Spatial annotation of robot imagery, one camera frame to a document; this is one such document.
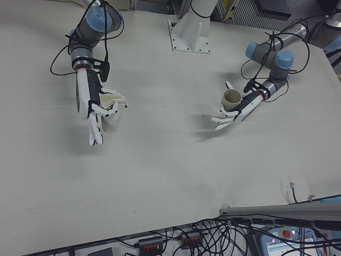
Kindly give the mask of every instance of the white table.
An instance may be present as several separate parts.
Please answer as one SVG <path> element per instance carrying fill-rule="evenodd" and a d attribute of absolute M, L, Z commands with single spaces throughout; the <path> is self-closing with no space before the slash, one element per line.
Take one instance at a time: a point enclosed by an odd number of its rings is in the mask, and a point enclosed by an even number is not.
<path fill-rule="evenodd" d="M 210 55 L 172 52 L 168 16 L 123 12 L 106 87 L 130 107 L 117 133 L 89 147 L 75 77 L 48 71 L 83 12 L 33 0 L 0 9 L 1 255 L 180 225 L 224 206 L 285 204 L 290 181 L 298 200 L 340 193 L 341 85 L 320 49 L 311 46 L 285 97 L 212 132 L 224 82 L 242 90 L 244 52 L 266 40 L 261 29 L 212 23 Z M 290 49 L 301 67 L 304 44 Z M 103 45 L 94 53 L 102 58 Z M 69 70 L 64 54 L 55 71 Z"/>

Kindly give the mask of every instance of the robotic arm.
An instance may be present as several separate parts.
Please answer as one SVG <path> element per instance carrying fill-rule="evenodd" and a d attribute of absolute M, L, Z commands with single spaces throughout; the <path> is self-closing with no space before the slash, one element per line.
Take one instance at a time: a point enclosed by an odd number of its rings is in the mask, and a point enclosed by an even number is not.
<path fill-rule="evenodd" d="M 222 118 L 212 117 L 211 121 L 217 123 L 215 131 L 219 131 L 234 122 L 242 122 L 251 114 L 261 103 L 273 96 L 281 89 L 288 79 L 290 68 L 294 61 L 294 54 L 290 51 L 282 50 L 284 47 L 305 38 L 306 28 L 301 24 L 294 25 L 284 33 L 276 36 L 273 40 L 262 44 L 251 43 L 246 49 L 246 56 L 260 65 L 268 68 L 270 74 L 268 79 L 262 83 L 256 83 L 251 79 L 244 92 L 250 94 L 244 96 L 240 105 L 230 111 L 226 111 L 220 105 Z"/>
<path fill-rule="evenodd" d="M 93 146 L 103 144 L 98 115 L 101 116 L 102 126 L 114 122 L 106 125 L 106 130 L 112 132 L 119 122 L 119 118 L 113 116 L 118 114 L 118 111 L 123 111 L 124 108 L 121 106 L 127 107 L 126 98 L 116 91 L 102 87 L 98 78 L 99 73 L 102 82 L 108 79 L 110 65 L 107 46 L 105 45 L 107 53 L 104 61 L 94 59 L 92 52 L 103 36 L 106 38 L 108 33 L 121 27 L 123 18 L 105 1 L 83 1 L 83 3 L 88 4 L 88 8 L 80 23 L 70 33 L 69 51 L 72 68 L 77 73 L 77 110 L 80 117 L 88 121 L 89 143 Z"/>

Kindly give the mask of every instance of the screen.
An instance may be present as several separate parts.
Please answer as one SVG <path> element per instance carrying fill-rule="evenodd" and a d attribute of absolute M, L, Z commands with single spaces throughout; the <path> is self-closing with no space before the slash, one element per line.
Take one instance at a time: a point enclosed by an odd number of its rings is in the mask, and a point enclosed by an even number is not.
<path fill-rule="evenodd" d="M 313 242 L 314 240 L 311 237 L 311 238 L 304 239 L 304 241 Z M 299 244 L 294 244 L 294 243 L 288 243 L 288 244 L 290 244 L 294 248 L 299 248 Z M 270 245 L 267 245 L 266 248 L 267 248 L 267 252 L 268 252 L 269 256 L 281 256 L 286 251 L 290 251 L 293 249 L 285 243 L 270 244 Z M 307 250 L 304 250 L 304 252 L 311 255 L 311 256 L 318 256 L 316 249 L 307 249 Z M 290 252 L 290 253 L 286 254 L 286 256 L 299 256 L 299 251 Z"/>

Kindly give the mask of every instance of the cup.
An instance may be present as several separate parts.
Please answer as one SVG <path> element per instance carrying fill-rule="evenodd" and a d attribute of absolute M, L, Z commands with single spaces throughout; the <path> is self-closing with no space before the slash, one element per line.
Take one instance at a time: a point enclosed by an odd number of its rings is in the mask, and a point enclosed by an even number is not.
<path fill-rule="evenodd" d="M 241 103 L 241 95 L 235 89 L 228 89 L 224 92 L 222 104 L 225 111 L 230 111 Z"/>
<path fill-rule="evenodd" d="M 121 120 L 123 111 L 125 109 L 125 103 L 118 104 L 117 114 L 108 117 L 102 116 L 102 129 L 104 132 L 116 132 Z"/>

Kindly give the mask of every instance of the robot mounting pedestal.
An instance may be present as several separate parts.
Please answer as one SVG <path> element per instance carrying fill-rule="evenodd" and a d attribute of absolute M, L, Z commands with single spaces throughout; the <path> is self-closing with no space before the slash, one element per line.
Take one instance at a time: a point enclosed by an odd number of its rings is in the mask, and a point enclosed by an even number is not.
<path fill-rule="evenodd" d="M 188 13 L 178 22 L 168 21 L 173 51 L 210 53 L 210 15 L 218 0 L 193 0 Z"/>

